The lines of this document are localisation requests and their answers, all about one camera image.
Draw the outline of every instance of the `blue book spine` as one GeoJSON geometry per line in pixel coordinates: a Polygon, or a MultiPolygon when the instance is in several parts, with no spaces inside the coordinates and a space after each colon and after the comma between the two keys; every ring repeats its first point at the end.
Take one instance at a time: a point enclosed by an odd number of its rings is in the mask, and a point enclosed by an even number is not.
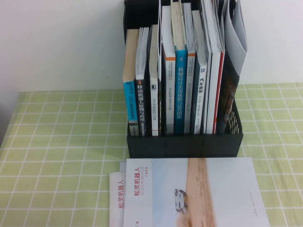
{"type": "Polygon", "coordinates": [[[124,83],[124,94],[130,134],[131,136],[139,136],[136,91],[134,88],[134,81],[128,81],[124,83]]]}
{"type": "Polygon", "coordinates": [[[187,50],[176,50],[175,125],[176,135],[184,133],[187,50]]]}

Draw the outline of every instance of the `table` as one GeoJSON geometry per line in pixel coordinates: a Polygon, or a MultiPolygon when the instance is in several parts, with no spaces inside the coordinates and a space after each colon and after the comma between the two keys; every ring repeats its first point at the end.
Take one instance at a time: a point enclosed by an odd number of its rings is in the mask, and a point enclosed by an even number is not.
{"type": "MultiPolygon", "coordinates": [[[[303,84],[239,86],[271,226],[303,226],[303,84]]],[[[129,157],[122,90],[26,92],[0,149],[0,226],[107,227],[108,173],[129,157]]]]}

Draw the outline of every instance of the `book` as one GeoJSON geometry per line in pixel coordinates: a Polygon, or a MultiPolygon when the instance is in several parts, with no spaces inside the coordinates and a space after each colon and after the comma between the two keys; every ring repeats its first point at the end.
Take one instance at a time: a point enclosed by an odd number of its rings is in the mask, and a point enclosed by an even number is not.
{"type": "Polygon", "coordinates": [[[124,227],[269,227],[252,158],[128,159],[124,227]]]}
{"type": "Polygon", "coordinates": [[[131,136],[139,136],[138,116],[135,95],[135,61],[138,44],[138,30],[129,29],[126,35],[125,59],[123,68],[123,87],[131,136]]]}
{"type": "Polygon", "coordinates": [[[170,6],[162,6],[162,72],[165,135],[174,134],[176,54],[171,33],[170,6]]]}
{"type": "Polygon", "coordinates": [[[151,47],[149,55],[149,70],[151,80],[151,132],[152,136],[159,135],[159,76],[158,76],[158,25],[151,28],[151,47]]]}
{"type": "Polygon", "coordinates": [[[246,33],[241,12],[241,3],[237,1],[233,15],[230,15],[234,6],[227,1],[223,6],[225,15],[226,54],[222,73],[222,84],[219,99],[218,124],[216,133],[224,134],[232,103],[240,80],[242,67],[247,53],[246,33]]]}
{"type": "Polygon", "coordinates": [[[187,48],[182,4],[171,0],[171,24],[176,51],[175,120],[174,134],[184,133],[187,48]]]}
{"type": "Polygon", "coordinates": [[[193,10],[193,21],[196,44],[196,62],[194,72],[193,103],[190,132],[200,134],[202,110],[204,104],[205,82],[207,72],[204,32],[199,10],[193,10]]]}
{"type": "Polygon", "coordinates": [[[147,63],[147,50],[149,40],[149,28],[141,27],[139,29],[138,46],[136,52],[136,93],[137,93],[137,109],[139,114],[139,135],[147,136],[147,124],[149,121],[147,117],[148,112],[148,79],[145,75],[148,73],[146,70],[147,63]]]}
{"type": "Polygon", "coordinates": [[[109,227],[122,227],[125,207],[125,172],[109,174],[109,227]]]}
{"type": "Polygon", "coordinates": [[[189,134],[196,48],[194,43],[194,27],[193,27],[192,13],[191,13],[191,3],[183,3],[182,9],[184,15],[186,47],[187,47],[184,134],[189,134]]]}
{"type": "Polygon", "coordinates": [[[210,77],[206,81],[206,86],[208,88],[206,89],[207,94],[205,99],[207,99],[207,101],[205,103],[207,106],[205,106],[206,113],[204,113],[204,118],[206,119],[204,121],[205,123],[203,128],[204,133],[214,134],[225,50],[220,40],[212,1],[204,0],[202,1],[201,6],[205,31],[207,34],[206,38],[209,42],[209,49],[207,49],[208,59],[211,59],[211,64],[208,64],[210,77]]]}

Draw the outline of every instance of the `wooden texture image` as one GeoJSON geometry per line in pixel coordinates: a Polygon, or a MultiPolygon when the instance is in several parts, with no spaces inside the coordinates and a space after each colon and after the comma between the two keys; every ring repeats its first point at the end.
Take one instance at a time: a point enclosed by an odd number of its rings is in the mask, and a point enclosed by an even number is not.
{"type": "Polygon", "coordinates": [[[215,227],[206,159],[188,159],[186,194],[187,213],[178,214],[176,226],[215,227]]]}

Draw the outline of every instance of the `magazine cover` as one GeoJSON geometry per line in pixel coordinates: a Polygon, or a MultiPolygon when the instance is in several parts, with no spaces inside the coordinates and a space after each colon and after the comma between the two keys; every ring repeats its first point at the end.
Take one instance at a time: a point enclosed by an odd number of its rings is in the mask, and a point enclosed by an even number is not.
{"type": "Polygon", "coordinates": [[[122,227],[125,207],[125,172],[109,174],[109,227],[122,227]]]}
{"type": "Polygon", "coordinates": [[[269,227],[251,158],[128,159],[124,227],[269,227]]]}

